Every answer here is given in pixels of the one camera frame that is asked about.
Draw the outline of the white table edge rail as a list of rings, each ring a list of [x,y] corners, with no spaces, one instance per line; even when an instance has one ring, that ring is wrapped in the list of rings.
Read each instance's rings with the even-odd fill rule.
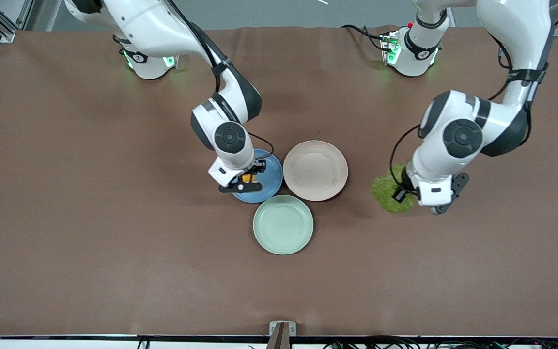
[[[268,335],[12,335],[0,349],[266,349]],[[293,336],[292,349],[558,349],[558,336]]]

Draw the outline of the brown table cover mat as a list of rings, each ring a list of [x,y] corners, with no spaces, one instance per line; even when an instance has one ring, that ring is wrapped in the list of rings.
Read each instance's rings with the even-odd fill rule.
[[[337,28],[209,31],[263,98],[247,123],[283,159],[335,145],[347,186],[310,202],[300,252],[257,243],[256,207],[221,194],[190,127],[214,88],[184,57],[134,75],[108,32],[20,32],[0,47],[0,335],[558,336],[558,38],[533,132],[480,156],[450,211],[385,212],[371,193],[439,93],[504,82],[480,27],[447,31],[427,75],[382,66]]]

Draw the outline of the blue plate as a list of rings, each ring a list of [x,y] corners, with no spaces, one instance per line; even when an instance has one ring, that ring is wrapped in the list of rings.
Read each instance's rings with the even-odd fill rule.
[[[263,203],[275,196],[283,184],[283,170],[281,161],[270,155],[264,159],[266,169],[258,173],[256,179],[262,185],[262,190],[257,192],[234,193],[233,196],[246,203]]]

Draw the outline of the pale green plate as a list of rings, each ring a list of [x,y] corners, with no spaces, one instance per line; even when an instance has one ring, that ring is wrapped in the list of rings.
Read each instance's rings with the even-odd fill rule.
[[[301,199],[273,196],[257,208],[252,228],[264,250],[276,255],[291,255],[303,250],[312,239],[314,218]]]

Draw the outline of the green lettuce leaf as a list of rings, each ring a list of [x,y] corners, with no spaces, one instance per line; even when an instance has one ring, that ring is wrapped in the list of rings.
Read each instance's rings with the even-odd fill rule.
[[[394,196],[400,190],[392,178],[390,170],[385,176],[377,176],[372,184],[372,195],[381,204],[383,210],[389,213],[409,212],[415,203],[415,197],[407,194],[403,201],[398,202]]]

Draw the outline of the metal table edge bracket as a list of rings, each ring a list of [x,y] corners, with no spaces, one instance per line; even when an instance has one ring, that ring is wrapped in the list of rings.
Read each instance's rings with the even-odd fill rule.
[[[266,349],[292,349],[291,339],[296,336],[296,332],[296,322],[285,320],[270,322]]]

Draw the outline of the beige pink plate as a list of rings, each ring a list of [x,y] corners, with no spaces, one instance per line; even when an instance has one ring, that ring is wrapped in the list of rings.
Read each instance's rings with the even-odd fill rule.
[[[294,146],[283,162],[286,185],[304,200],[321,202],[337,196],[347,184],[349,168],[339,148],[324,141]]]

